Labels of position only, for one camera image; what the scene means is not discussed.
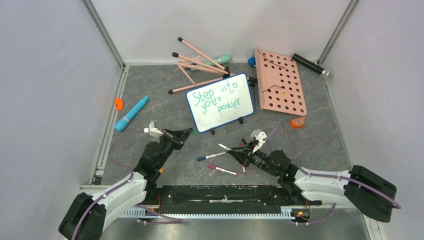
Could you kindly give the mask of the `blue framed whiteboard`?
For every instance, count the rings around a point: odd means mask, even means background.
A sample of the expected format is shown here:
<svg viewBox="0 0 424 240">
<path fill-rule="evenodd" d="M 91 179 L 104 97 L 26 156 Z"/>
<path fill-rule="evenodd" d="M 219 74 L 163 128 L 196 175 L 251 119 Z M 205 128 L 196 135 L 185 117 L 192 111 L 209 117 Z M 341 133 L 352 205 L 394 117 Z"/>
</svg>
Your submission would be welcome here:
<svg viewBox="0 0 424 240">
<path fill-rule="evenodd" d="M 197 132 L 204 133 L 254 113 L 244 72 L 188 91 L 186 100 Z"/>
</svg>

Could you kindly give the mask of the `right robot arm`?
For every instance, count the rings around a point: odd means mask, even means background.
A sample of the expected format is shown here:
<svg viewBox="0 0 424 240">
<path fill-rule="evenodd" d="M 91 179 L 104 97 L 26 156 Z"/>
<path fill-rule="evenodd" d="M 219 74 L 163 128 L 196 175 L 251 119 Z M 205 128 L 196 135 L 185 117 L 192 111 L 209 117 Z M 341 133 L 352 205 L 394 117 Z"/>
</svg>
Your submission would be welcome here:
<svg viewBox="0 0 424 240">
<path fill-rule="evenodd" d="M 395 200 L 397 187 L 361 165 L 339 172 L 311 170 L 297 166 L 283 150 L 267 154 L 259 147 L 259 141 L 254 139 L 227 152 L 243 167 L 254 165 L 276 177 L 291 204 L 355 207 L 365 216 L 383 223 L 390 222 L 394 209 L 401 209 Z"/>
</svg>

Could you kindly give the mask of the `green whiteboard marker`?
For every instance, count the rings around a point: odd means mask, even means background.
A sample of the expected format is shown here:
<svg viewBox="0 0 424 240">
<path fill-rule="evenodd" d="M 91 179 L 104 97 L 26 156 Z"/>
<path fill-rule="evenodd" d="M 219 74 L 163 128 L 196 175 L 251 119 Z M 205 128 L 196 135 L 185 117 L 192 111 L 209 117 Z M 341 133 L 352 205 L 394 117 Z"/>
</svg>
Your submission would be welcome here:
<svg viewBox="0 0 424 240">
<path fill-rule="evenodd" d="M 221 144 L 221 143 L 219 143 L 219 144 L 218 144 L 218 146 L 220 146 L 221 148 L 223 148 L 223 149 L 225 150 L 225 152 L 226 152 L 226 153 L 228 153 L 229 151 L 232 151 L 232 149 L 231 149 L 231 148 L 229 148 L 229 147 L 227 147 L 227 146 L 225 146 L 225 145 L 223 145 L 223 144 Z"/>
</svg>

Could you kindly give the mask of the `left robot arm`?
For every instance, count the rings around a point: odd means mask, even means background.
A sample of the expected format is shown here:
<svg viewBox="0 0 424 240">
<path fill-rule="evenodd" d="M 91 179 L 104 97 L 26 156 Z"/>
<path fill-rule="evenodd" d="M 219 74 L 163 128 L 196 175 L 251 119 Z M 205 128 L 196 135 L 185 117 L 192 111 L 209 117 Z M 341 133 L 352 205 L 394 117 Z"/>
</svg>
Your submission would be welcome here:
<svg viewBox="0 0 424 240">
<path fill-rule="evenodd" d="M 129 168 L 125 178 L 95 194 L 78 194 L 58 226 L 62 236 L 68 240 L 98 240 L 129 208 L 156 200 L 161 168 L 173 151 L 183 148 L 194 130 L 149 127 L 145 131 L 158 140 L 146 144 L 137 165 Z"/>
</svg>

